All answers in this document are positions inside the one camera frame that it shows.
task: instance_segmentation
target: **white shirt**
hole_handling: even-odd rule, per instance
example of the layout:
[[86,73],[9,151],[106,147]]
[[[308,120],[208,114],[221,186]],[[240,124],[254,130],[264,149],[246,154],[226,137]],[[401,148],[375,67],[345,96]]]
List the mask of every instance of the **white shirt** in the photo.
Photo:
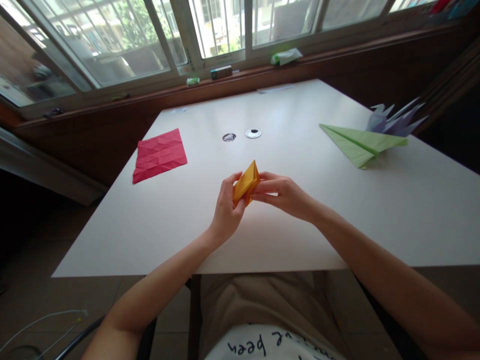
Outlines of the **white shirt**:
[[319,348],[273,325],[246,324],[230,329],[205,360],[229,359],[345,360],[327,345]]

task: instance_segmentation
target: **yellow origami paper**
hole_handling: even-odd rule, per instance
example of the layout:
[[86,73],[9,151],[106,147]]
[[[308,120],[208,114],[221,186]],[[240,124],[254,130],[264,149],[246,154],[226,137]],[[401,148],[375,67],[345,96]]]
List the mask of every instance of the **yellow origami paper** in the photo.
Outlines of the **yellow origami paper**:
[[239,200],[245,196],[248,199],[246,202],[248,206],[252,202],[252,192],[258,184],[260,184],[260,175],[257,170],[257,164],[253,160],[248,169],[233,186],[233,205],[237,206]]

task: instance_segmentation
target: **floor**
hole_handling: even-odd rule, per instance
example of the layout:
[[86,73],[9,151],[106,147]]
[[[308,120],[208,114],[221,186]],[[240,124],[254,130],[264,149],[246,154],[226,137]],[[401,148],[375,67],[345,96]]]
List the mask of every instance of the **floor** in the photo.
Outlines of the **floor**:
[[[50,313],[88,310],[88,317],[55,344],[44,359],[58,353],[89,324],[108,312],[140,276],[50,278],[94,207],[62,207],[51,214],[2,272],[9,289],[0,295],[0,348],[20,329]],[[418,269],[480,322],[480,266]],[[324,293],[354,360],[400,359],[385,329],[349,270],[329,271]],[[151,359],[187,359],[190,291],[184,287],[157,318]],[[45,351],[72,327],[81,313],[46,318],[16,337],[0,353],[31,345]],[[67,359],[80,359],[92,336]]]

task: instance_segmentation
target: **left hand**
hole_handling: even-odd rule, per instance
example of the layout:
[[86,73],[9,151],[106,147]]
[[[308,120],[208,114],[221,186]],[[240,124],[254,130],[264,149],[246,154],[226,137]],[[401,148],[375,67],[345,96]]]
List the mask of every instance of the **left hand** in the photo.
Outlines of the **left hand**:
[[242,176],[242,171],[236,172],[221,183],[220,194],[216,201],[215,215],[208,228],[218,246],[226,242],[237,230],[244,215],[246,201],[241,198],[234,207],[234,182]]

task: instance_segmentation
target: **pink origami paper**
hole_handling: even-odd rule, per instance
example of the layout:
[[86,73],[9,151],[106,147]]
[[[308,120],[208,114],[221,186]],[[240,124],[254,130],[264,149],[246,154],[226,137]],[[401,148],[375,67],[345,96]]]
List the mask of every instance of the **pink origami paper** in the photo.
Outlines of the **pink origami paper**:
[[187,163],[178,129],[138,142],[133,183],[175,169]]

